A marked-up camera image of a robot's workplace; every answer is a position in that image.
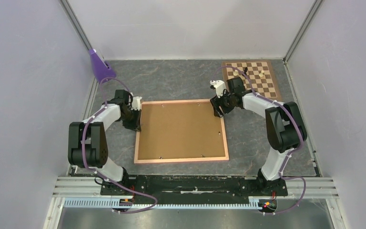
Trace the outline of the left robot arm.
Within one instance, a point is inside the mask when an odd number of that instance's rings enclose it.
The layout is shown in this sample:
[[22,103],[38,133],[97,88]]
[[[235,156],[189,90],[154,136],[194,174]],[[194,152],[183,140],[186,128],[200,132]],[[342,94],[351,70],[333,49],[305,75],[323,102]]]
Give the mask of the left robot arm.
[[116,90],[111,100],[89,118],[69,125],[68,161],[85,168],[107,183],[120,195],[129,192],[131,183],[122,166],[109,159],[106,130],[115,122],[135,132],[141,131],[142,97],[126,90]]

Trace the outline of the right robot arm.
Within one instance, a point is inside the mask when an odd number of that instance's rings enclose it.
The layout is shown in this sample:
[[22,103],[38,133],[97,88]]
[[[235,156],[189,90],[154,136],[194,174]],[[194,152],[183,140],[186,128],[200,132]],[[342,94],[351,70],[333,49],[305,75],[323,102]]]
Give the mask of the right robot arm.
[[286,163],[307,138],[298,105],[295,102],[278,102],[254,90],[246,90],[241,78],[232,78],[227,82],[211,80],[210,88],[216,93],[210,100],[214,116],[223,117],[239,107],[265,119],[270,150],[265,164],[258,171],[256,189],[268,195],[282,188]]

